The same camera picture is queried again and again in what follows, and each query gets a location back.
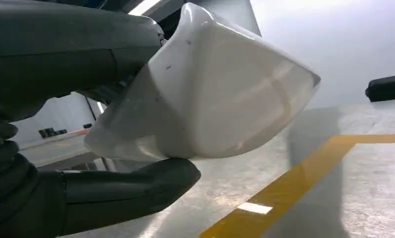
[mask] ceiling light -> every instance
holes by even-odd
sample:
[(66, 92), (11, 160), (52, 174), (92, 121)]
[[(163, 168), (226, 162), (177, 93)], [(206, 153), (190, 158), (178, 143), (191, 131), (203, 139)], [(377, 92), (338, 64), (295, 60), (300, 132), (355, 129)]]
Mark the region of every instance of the ceiling light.
[(130, 11), (129, 15), (140, 16), (160, 1), (161, 0), (144, 0), (143, 2), (139, 3), (139, 5), (137, 5), (132, 11)]

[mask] robotic arm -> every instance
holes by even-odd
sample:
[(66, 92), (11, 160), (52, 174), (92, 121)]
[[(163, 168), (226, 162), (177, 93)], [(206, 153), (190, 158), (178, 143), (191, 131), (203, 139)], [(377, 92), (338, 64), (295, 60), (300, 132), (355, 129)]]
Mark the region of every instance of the robotic arm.
[(0, 0), (0, 238), (54, 238), (166, 208), (200, 177), (168, 159), (131, 174), (39, 172), (9, 122), (78, 91), (114, 99), (161, 48), (151, 19), (36, 1)]
[[(162, 34), (142, 16), (0, 0), (0, 238), (52, 238), (161, 211), (199, 179), (187, 159), (263, 145), (320, 82), (259, 36), (190, 3), (164, 46)], [(7, 140), (17, 131), (8, 123), (72, 91), (111, 102), (88, 148), (160, 161), (131, 174), (37, 171)]]

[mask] white wall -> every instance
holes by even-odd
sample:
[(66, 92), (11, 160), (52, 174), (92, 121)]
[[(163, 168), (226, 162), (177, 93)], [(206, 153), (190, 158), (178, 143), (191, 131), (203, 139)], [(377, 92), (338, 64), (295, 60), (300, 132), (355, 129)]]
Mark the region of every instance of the white wall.
[(72, 93), (62, 98), (51, 98), (35, 116), (12, 123), (18, 127), (18, 134), (12, 140), (20, 144), (29, 143), (41, 140), (38, 130), (44, 128), (70, 132), (82, 130), (84, 124), (94, 122), (85, 97)]
[(263, 38), (322, 78), (307, 108), (368, 102), (368, 82), (395, 75), (395, 0), (251, 2)]

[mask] yellow floor line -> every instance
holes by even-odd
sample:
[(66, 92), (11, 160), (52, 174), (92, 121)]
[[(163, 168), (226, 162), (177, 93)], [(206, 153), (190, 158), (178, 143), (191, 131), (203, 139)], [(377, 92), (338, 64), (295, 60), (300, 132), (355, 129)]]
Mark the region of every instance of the yellow floor line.
[(260, 237), (358, 143), (395, 143), (395, 135), (340, 135), (201, 234), (202, 238)]

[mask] black object on floor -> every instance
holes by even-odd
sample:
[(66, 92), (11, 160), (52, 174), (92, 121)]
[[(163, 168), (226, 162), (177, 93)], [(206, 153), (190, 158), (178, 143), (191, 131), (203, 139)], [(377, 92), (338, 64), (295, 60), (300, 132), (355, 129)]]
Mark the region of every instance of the black object on floor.
[(379, 78), (370, 81), (366, 89), (370, 102), (380, 102), (395, 99), (395, 76)]
[(83, 128), (84, 128), (84, 129), (88, 129), (88, 128), (91, 128), (91, 127), (92, 127), (92, 124), (91, 124), (91, 123), (88, 123), (88, 124), (83, 125)]

